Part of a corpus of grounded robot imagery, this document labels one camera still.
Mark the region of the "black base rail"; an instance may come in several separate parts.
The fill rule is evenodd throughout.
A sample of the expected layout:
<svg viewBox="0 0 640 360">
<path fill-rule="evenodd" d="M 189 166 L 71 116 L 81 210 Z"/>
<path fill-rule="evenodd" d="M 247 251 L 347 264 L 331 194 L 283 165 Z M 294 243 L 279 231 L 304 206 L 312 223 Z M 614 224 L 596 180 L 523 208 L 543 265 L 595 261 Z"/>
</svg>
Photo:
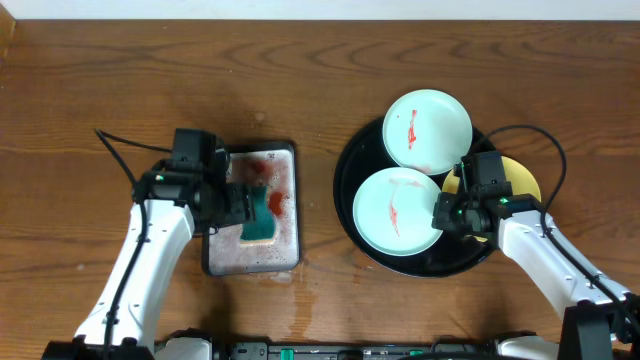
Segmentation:
<svg viewBox="0 0 640 360">
<path fill-rule="evenodd" d="M 256 339 L 223 343 L 193 330 L 176 332 L 168 340 L 156 343 L 153 350 L 157 359 L 234 360 L 385 360 L 429 353 L 436 354 L 439 359 L 447 359 L 451 353 L 555 359 L 558 352 L 557 343 L 546 341 L 533 332 L 512 333 L 484 341 L 441 336 L 427 344 L 327 344 L 273 343 Z"/>
</svg>

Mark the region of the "black rectangular soapy tray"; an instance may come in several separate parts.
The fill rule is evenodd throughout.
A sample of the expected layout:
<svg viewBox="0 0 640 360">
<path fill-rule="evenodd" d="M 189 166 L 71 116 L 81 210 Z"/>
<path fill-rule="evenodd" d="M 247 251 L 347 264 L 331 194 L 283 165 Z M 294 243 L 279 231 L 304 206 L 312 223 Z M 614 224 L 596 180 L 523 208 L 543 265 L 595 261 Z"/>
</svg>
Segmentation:
<svg viewBox="0 0 640 360">
<path fill-rule="evenodd" d="M 233 145 L 229 184 L 249 190 L 253 219 L 211 229 L 203 239 L 202 268 L 209 276 L 282 272 L 300 261 L 296 158 L 289 142 Z"/>
</svg>

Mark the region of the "black round tray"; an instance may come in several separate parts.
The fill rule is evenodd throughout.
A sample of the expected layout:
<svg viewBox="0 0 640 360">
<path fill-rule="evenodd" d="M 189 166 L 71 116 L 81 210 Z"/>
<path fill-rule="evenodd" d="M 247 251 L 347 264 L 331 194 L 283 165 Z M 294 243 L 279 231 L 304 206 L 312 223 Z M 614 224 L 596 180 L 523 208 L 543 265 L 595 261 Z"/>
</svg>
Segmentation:
<svg viewBox="0 0 640 360">
<path fill-rule="evenodd" d="M 407 276 L 442 278 L 483 262 L 493 248 L 432 227 L 446 176 L 399 167 L 382 139 L 383 119 L 365 125 L 336 165 L 336 213 L 353 243 L 380 265 Z"/>
</svg>

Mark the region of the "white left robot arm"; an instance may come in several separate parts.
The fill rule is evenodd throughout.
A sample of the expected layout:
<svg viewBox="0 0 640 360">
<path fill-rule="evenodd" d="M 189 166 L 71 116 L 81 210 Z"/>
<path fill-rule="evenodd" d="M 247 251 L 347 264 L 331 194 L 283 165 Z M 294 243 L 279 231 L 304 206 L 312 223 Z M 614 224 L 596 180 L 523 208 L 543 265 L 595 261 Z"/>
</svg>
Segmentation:
<svg viewBox="0 0 640 360">
<path fill-rule="evenodd" d="M 90 315 L 46 359 L 212 359 L 214 342 L 180 331 L 156 349 L 156 330 L 177 261 L 197 232 L 251 222 L 249 186 L 225 175 L 151 170 L 134 188 L 128 232 Z"/>
</svg>

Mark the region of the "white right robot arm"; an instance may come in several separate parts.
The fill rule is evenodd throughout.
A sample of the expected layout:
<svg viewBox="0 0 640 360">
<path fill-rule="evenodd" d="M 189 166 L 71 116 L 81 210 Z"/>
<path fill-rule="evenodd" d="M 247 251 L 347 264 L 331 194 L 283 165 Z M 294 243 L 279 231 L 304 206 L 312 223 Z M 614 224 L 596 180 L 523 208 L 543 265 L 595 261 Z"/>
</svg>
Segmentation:
<svg viewBox="0 0 640 360">
<path fill-rule="evenodd" d="M 562 317 L 561 338 L 495 342 L 493 359 L 637 359 L 639 296 L 597 269 L 531 195 L 474 200 L 442 192 L 432 225 L 484 237 L 513 260 Z"/>
</svg>

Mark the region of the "green and yellow sponge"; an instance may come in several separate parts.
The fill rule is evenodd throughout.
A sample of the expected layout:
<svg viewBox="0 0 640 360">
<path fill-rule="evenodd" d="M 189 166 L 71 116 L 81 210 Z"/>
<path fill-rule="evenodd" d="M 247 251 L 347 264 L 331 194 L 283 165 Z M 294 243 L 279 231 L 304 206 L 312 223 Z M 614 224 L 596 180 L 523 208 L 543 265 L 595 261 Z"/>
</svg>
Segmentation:
<svg viewBox="0 0 640 360">
<path fill-rule="evenodd" d="M 253 222 L 243 225 L 240 239 L 248 242 L 272 239 L 276 224 L 267 205 L 267 187 L 252 187 L 251 200 L 253 201 L 255 219 Z"/>
</svg>

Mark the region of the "yellow plate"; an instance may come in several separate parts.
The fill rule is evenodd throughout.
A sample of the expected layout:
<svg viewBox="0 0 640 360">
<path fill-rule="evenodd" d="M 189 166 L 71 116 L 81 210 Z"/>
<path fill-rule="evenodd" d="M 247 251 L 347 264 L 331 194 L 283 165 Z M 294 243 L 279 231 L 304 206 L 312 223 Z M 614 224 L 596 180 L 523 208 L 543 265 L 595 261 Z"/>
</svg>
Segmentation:
<svg viewBox="0 0 640 360">
<path fill-rule="evenodd" d="M 506 156 L 502 157 L 502 163 L 506 179 L 511 183 L 515 195 L 531 194 L 538 201 L 542 201 L 539 185 L 533 174 L 525 166 Z M 451 170 L 447 174 L 441 190 L 446 193 L 456 193 L 459 181 L 460 179 Z"/>
</svg>

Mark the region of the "mint plate with long stain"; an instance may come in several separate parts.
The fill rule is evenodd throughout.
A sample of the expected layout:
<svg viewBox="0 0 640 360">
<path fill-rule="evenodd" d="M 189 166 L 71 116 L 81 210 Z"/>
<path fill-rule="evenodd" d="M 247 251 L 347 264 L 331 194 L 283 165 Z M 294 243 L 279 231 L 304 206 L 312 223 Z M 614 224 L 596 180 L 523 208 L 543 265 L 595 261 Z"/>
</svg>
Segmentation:
<svg viewBox="0 0 640 360">
<path fill-rule="evenodd" d="M 471 118 L 453 96 L 422 89 L 398 98 L 382 125 L 384 147 L 401 167 L 426 175 L 446 173 L 472 144 Z"/>
</svg>

